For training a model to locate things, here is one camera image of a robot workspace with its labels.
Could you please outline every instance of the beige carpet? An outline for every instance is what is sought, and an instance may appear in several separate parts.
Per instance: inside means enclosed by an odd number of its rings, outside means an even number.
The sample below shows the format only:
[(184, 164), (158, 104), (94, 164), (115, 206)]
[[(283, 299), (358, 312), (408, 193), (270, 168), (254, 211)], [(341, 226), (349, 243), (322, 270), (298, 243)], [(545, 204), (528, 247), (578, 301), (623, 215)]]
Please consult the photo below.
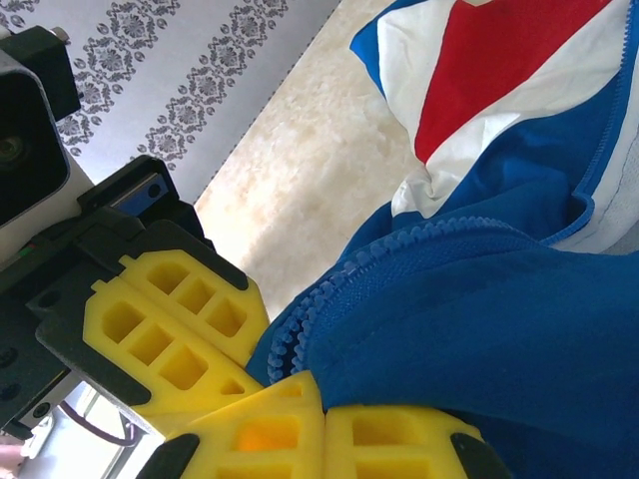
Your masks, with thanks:
[(390, 0), (343, 0), (197, 204), (274, 318), (418, 165), (348, 49)]

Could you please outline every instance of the cable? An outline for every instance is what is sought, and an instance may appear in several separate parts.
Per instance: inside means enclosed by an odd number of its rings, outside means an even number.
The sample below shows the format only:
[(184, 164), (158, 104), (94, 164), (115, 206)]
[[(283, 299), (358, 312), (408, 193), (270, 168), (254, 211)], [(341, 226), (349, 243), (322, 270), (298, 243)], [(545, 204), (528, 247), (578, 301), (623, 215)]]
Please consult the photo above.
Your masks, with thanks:
[(121, 446), (121, 447), (132, 447), (132, 446), (135, 446), (138, 443), (138, 437), (137, 437), (138, 436), (138, 434), (137, 434), (138, 428), (136, 427), (135, 424), (132, 424), (130, 422), (127, 422), (126, 424), (123, 424), (124, 427), (125, 427), (125, 432), (128, 432), (127, 435), (129, 436), (129, 437), (126, 437), (126, 438), (123, 439), (121, 437), (113, 436), (113, 435), (109, 434), (108, 432), (103, 431), (99, 427), (91, 424), (89, 421), (87, 421), (86, 418), (84, 418), (80, 414), (78, 414), (78, 412), (73, 407), (71, 407), (67, 401), (62, 401), (60, 403), (60, 409), (73, 422), (75, 422), (79, 426), (85, 428), (87, 431), (91, 432), (92, 434), (95, 434), (100, 439), (103, 439), (103, 440), (105, 440), (107, 442), (110, 442), (111, 444), (115, 444), (115, 445)]

